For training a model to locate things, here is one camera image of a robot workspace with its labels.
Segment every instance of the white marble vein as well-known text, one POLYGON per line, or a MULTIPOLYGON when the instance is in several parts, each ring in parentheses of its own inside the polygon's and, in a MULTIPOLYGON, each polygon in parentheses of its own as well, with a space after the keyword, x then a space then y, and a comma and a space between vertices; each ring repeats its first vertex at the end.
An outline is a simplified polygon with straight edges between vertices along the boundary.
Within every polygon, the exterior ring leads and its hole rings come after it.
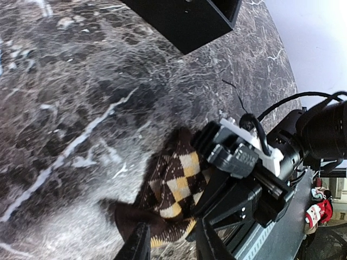
POLYGON ((11 254, 17 255, 17 256, 22 256, 25 258, 34 258, 33 255, 26 253, 26 252, 21 252, 21 251, 15 250, 12 248, 12 246, 10 246, 9 244, 6 244, 6 243, 0 243, 0 248, 10 252, 11 254))
MULTIPOLYGON (((64 164, 64 161, 67 157, 69 157, 76 149, 76 147, 83 143, 87 138, 92 134, 93 130, 96 128, 98 124, 103 122, 109 115, 114 113, 114 109, 116 106, 126 103, 129 98, 133 95, 135 91, 138 90, 138 87, 132 90, 127 97, 122 97, 118 102, 111 104, 106 112, 94 119, 89 125, 85 128, 83 133, 78 136, 74 141, 72 141, 62 152, 61 155, 58 156, 58 158, 55 160, 53 164, 51 164, 47 169, 40 172, 40 175, 37 177, 36 181, 32 184, 30 188, 28 188, 26 191, 22 193, 5 211, 4 215, 0 218, 0 222, 7 222, 12 213, 26 200, 28 200, 33 192, 35 192, 41 185, 45 182, 45 180, 51 175, 52 171, 61 167, 64 164)), ((111 150, 112 148, 109 147, 108 150, 110 154, 115 157, 116 154, 113 154, 114 151, 111 150)))

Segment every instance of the white wall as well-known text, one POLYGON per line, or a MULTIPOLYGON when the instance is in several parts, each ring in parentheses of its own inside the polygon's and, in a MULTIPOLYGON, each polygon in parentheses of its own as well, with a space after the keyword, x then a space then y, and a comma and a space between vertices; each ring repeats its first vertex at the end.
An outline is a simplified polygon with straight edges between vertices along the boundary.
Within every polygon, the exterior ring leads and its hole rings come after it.
MULTIPOLYGON (((347 0, 265 0, 300 92, 347 90, 347 0)), ((311 107, 320 99, 303 98, 311 107)))

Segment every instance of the black cable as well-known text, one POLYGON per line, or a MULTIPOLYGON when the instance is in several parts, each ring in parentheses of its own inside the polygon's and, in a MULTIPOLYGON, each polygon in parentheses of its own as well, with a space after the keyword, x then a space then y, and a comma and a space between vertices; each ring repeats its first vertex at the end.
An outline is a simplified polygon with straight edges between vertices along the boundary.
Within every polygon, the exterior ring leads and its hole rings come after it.
MULTIPOLYGON (((346 92, 338 92, 335 93, 338 95, 346 95, 346 92)), ((261 113, 261 115, 258 117, 258 120, 261 121, 264 119, 264 117, 266 117, 271 111, 275 110, 276 108, 278 108, 279 106, 283 105, 284 103, 287 103, 289 101, 292 101, 294 99, 300 98, 302 96, 322 96, 324 98, 330 98, 331 96, 333 96, 331 94, 327 94, 327 93, 323 93, 323 92, 302 92, 302 93, 298 93, 298 94, 294 94, 292 96, 286 97, 285 99, 282 99, 281 101, 273 104, 272 106, 270 106, 267 110, 265 110, 264 112, 261 113)), ((343 100, 340 99, 339 97, 334 97, 333 99, 335 99, 338 102, 342 102, 343 100)))
POLYGON ((300 182, 303 179, 303 177, 305 176, 306 172, 307 172, 307 170, 304 170, 302 172, 302 174, 300 174, 300 176, 296 177, 295 179, 290 180, 291 186, 300 182))
POLYGON ((229 82, 229 81, 226 81, 226 80, 223 80, 223 79, 222 79, 222 81, 223 81, 224 83, 226 83, 226 84, 232 86, 233 88, 235 88, 235 90, 236 90, 236 95, 237 95, 237 97, 239 98, 239 101, 240 101, 240 104, 241 104, 242 109, 243 109, 246 113, 248 113, 247 110, 245 109, 244 105, 243 105, 243 101, 242 101, 242 99, 241 99, 241 96, 240 96, 240 93, 239 93, 237 87, 236 87, 234 84, 232 84, 231 82, 229 82))
POLYGON ((264 128, 261 126, 259 120, 254 114, 244 114, 240 119, 239 125, 247 131, 250 131, 254 126, 258 133, 262 151, 266 156, 271 156, 271 151, 267 144, 264 128))

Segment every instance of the red object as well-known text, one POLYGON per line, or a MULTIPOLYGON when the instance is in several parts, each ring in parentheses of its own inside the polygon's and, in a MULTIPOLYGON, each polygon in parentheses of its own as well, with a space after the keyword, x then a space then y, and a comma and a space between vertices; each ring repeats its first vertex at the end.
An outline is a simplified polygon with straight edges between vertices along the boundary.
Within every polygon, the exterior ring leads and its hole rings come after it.
POLYGON ((332 208, 330 202, 325 199, 320 203, 312 205, 306 211, 306 222, 309 223, 310 228, 315 226, 318 222, 326 223, 332 217, 332 208))

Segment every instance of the marble countertop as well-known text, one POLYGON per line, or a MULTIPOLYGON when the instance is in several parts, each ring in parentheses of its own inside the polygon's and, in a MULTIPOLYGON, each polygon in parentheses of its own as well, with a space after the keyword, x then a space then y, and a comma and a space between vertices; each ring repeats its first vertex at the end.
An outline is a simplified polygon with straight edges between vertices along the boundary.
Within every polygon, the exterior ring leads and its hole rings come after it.
MULTIPOLYGON (((112 259, 107 206, 133 202, 146 161, 177 126, 264 109, 297 91, 263 1, 183 56, 117 0, 0 1, 0 256, 112 259)), ((290 102, 264 120, 269 131, 290 102)), ((152 259, 195 259, 178 242, 152 259)))

